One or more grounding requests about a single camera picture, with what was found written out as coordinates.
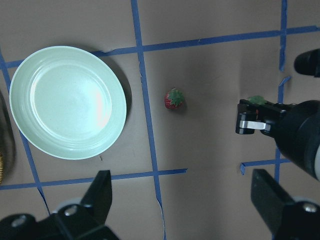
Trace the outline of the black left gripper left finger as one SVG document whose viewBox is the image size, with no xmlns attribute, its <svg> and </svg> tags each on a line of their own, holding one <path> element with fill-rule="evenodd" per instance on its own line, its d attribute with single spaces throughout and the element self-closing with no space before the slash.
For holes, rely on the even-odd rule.
<svg viewBox="0 0 320 240">
<path fill-rule="evenodd" d="M 110 170 L 100 170 L 80 201 L 89 214 L 104 225 L 112 205 L 112 179 Z"/>
</svg>

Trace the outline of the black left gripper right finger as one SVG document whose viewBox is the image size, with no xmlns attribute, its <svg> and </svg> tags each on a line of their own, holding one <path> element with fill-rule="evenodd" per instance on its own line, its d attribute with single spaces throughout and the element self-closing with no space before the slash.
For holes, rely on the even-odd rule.
<svg viewBox="0 0 320 240">
<path fill-rule="evenodd" d="M 285 208 L 296 203 L 265 169 L 252 171 L 250 198 L 272 233 L 281 228 Z"/>
</svg>

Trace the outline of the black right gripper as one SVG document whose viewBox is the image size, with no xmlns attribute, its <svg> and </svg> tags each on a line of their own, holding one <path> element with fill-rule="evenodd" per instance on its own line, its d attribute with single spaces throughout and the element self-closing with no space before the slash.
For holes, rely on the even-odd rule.
<svg viewBox="0 0 320 240">
<path fill-rule="evenodd" d="M 280 153 L 303 170 L 320 168 L 320 102 L 299 104 L 241 99 L 237 105 L 235 131 L 252 135 L 259 130 L 275 140 Z"/>
</svg>

